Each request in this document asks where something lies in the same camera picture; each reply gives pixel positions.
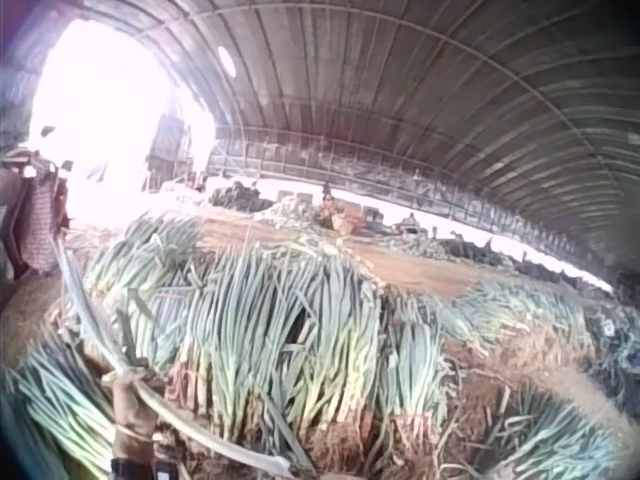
corrugated metal roof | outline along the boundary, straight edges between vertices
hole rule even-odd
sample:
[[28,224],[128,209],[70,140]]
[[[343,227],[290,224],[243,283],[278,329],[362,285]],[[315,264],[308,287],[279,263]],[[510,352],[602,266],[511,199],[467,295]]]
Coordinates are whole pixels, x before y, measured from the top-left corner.
[[328,178],[592,270],[640,270],[640,44],[612,5],[85,0],[79,9],[137,37],[197,92],[228,139],[212,166]]

wristwatch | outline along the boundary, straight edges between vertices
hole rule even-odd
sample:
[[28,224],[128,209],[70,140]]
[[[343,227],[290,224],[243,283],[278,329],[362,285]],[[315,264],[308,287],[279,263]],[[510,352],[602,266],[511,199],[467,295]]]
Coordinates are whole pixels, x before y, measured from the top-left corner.
[[126,458],[114,458],[111,460],[111,478],[113,480],[153,480],[153,468],[151,465],[142,465]]

green onion stalk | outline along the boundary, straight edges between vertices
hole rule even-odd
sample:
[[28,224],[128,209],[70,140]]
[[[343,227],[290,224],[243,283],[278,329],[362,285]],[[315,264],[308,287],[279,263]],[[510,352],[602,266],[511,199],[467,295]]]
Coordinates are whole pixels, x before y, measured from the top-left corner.
[[569,294],[481,283],[450,301],[427,295],[420,301],[438,309],[447,336],[485,356],[500,339],[529,332],[540,321],[550,323],[562,338],[590,345],[582,305]]
[[113,408],[81,354],[61,338],[45,335],[21,358],[15,378],[31,418],[104,478],[116,432]]
[[2,371],[0,427],[27,478],[68,480],[62,457],[49,431],[39,428],[27,412],[28,398],[18,389],[14,372]]
[[440,324],[434,312],[420,311],[418,303],[413,296],[396,298],[385,316],[378,369],[381,441],[386,446],[382,458],[399,452],[424,455],[439,442],[446,420],[450,369],[441,351]]
[[623,460],[614,435],[564,401],[526,386],[489,445],[497,463],[487,469],[510,478],[587,480],[609,478]]
[[[274,381],[272,397],[286,406],[286,422],[316,459],[344,469],[344,458],[362,456],[359,424],[375,380],[380,297],[342,257],[311,255],[304,262],[300,270],[310,281],[295,291],[304,309],[278,363],[282,380]],[[338,453],[344,458],[332,451],[340,440],[350,442]]]

